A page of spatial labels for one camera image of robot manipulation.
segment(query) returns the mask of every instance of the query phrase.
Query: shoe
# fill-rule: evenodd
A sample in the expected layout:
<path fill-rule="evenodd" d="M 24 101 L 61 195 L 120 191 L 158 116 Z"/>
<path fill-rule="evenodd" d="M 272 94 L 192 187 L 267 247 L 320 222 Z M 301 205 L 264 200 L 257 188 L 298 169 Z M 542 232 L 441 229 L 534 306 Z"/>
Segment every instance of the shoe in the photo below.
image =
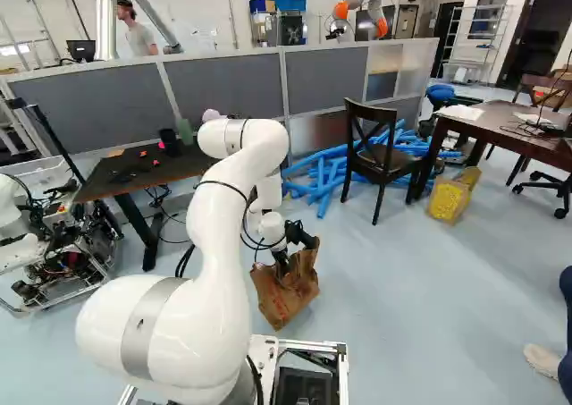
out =
<path fill-rule="evenodd" d="M 536 344 L 527 344 L 523 350 L 526 361 L 536 372 L 558 381 L 558 365 L 562 358 Z"/>

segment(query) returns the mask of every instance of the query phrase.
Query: green object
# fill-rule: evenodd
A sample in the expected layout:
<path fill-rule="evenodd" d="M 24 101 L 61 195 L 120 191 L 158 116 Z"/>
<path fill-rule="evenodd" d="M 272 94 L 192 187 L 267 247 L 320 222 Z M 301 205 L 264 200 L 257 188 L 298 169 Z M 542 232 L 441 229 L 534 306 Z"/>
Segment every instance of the green object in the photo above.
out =
<path fill-rule="evenodd" d="M 182 139 L 185 146 L 192 146 L 195 144 L 195 139 L 193 138 L 193 127 L 187 119 L 181 119 L 175 123 L 177 126 L 177 133 Z"/>

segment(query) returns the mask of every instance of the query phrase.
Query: blue jeans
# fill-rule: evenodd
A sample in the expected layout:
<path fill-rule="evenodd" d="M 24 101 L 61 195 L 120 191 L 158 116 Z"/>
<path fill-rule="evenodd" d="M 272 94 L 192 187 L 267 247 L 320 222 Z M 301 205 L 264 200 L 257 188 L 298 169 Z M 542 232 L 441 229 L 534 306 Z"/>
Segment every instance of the blue jeans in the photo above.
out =
<path fill-rule="evenodd" d="M 567 267 L 560 275 L 560 290 L 564 295 L 568 309 L 568 346 L 566 356 L 558 366 L 558 379 L 562 391 L 572 404 L 572 266 Z"/>

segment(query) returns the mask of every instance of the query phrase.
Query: blue container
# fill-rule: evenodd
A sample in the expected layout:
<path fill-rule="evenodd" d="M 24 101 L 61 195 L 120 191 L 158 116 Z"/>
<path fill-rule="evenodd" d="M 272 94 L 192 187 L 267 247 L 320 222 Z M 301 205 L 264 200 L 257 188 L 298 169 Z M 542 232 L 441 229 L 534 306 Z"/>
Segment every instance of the blue container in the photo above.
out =
<path fill-rule="evenodd" d="M 299 12 L 306 11 L 306 0 L 273 0 L 276 4 L 276 9 L 287 12 L 296 10 Z"/>
<path fill-rule="evenodd" d="M 250 14 L 266 12 L 266 0 L 250 0 Z"/>

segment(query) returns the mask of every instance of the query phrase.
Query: gray t-shirt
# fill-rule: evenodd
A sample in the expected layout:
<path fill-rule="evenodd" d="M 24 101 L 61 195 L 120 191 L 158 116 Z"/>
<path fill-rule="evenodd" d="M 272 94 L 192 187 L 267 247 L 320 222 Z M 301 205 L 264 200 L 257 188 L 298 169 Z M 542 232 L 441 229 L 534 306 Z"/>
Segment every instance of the gray t-shirt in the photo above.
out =
<path fill-rule="evenodd" d="M 125 37 L 135 56 L 151 55 L 150 47 L 155 44 L 155 39 L 147 27 L 135 22 L 125 33 Z"/>

